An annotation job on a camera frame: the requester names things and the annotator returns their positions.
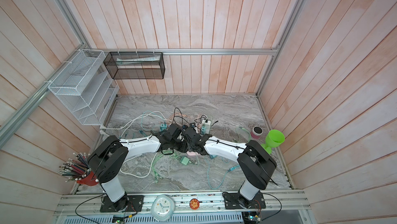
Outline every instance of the green cup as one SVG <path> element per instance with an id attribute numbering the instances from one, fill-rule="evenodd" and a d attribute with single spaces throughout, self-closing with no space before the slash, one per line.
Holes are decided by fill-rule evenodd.
<path id="1" fill-rule="evenodd" d="M 261 144 L 261 146 L 265 149 L 265 151 L 270 154 L 271 149 L 278 147 L 282 142 L 285 141 L 284 134 L 278 130 L 270 130 L 268 135 L 266 135 L 265 144 Z"/>

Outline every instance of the robotic arm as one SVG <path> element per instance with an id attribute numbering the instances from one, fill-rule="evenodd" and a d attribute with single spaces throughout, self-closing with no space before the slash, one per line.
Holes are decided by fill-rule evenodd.
<path id="1" fill-rule="evenodd" d="M 234 143 L 215 136 L 200 135 L 194 127 L 185 130 L 171 124 L 165 132 L 146 138 L 118 139 L 108 137 L 88 158 L 88 165 L 116 211 L 124 211 L 128 197 L 122 187 L 118 172 L 125 159 L 147 152 L 167 149 L 179 152 L 198 152 L 201 155 L 218 155 L 239 163 L 246 180 L 238 193 L 230 194 L 232 208 L 250 208 L 260 189 L 265 189 L 277 166 L 274 159 L 256 141 Z"/>

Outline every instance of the light blue clock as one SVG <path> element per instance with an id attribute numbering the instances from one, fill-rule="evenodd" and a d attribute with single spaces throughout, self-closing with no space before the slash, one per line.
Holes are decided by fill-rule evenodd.
<path id="1" fill-rule="evenodd" d="M 175 210 L 175 203 L 167 195 L 158 196 L 152 204 L 152 216 L 158 221 L 166 221 L 171 218 Z"/>

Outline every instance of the wooden wall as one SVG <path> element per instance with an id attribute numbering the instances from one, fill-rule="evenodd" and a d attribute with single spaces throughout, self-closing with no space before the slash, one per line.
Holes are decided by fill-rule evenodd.
<path id="1" fill-rule="evenodd" d="M 308 0 L 261 95 L 319 223 L 395 223 L 396 2 Z"/>
<path id="2" fill-rule="evenodd" d="M 296 0 L 66 0 L 93 48 L 272 48 Z M 266 55 L 166 56 L 164 80 L 122 94 L 257 92 Z"/>
<path id="3" fill-rule="evenodd" d="M 0 125 L 79 45 L 55 0 L 0 0 Z M 0 151 L 2 222 L 46 223 L 73 185 L 58 166 L 97 132 L 47 97 Z"/>

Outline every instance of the gray marble surface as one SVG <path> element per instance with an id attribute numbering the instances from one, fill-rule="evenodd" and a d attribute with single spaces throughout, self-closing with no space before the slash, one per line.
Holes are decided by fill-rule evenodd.
<path id="1" fill-rule="evenodd" d="M 236 127 L 244 127 L 251 131 L 256 125 L 263 128 L 264 133 L 258 140 L 264 143 L 268 132 L 266 125 L 259 110 L 256 97 L 249 94 L 238 95 L 148 95 L 148 96 L 121 96 L 118 99 L 116 108 L 111 117 L 108 127 L 122 127 L 144 111 L 160 111 L 166 118 L 170 117 L 174 108 L 178 107 L 186 117 L 187 121 L 193 122 L 197 116 L 206 115 L 212 122 L 218 121 L 210 129 L 210 134 L 229 141 L 247 142 L 248 132 Z M 181 122 L 181 118 L 175 118 L 176 122 Z M 143 137 L 139 130 L 158 130 L 162 120 L 157 117 L 146 117 L 136 120 L 128 129 L 126 138 Z M 122 131 L 107 130 L 110 135 L 121 135 Z M 154 154 L 143 154 L 123 165 L 122 170 L 138 176 L 146 175 Z M 279 185 L 269 183 L 267 189 L 289 188 L 290 184 L 285 176 L 285 170 L 279 163 L 277 154 L 273 151 L 271 156 L 277 162 L 277 168 L 272 179 Z M 237 163 L 221 157 L 211 159 L 208 155 L 198 155 L 191 157 L 193 163 L 188 165 L 181 164 L 180 161 L 170 157 L 162 157 L 156 164 L 155 169 L 162 179 L 158 184 L 154 181 L 153 172 L 146 178 L 137 178 L 130 175 L 119 173 L 120 181 L 126 192 L 167 192 L 167 191 L 208 191 L 216 188 L 222 181 L 225 172 Z M 226 174 L 225 180 L 217 190 L 238 190 L 244 182 L 245 176 L 241 168 L 237 168 Z M 102 192 L 100 186 L 88 187 L 80 186 L 78 193 L 97 193 Z"/>

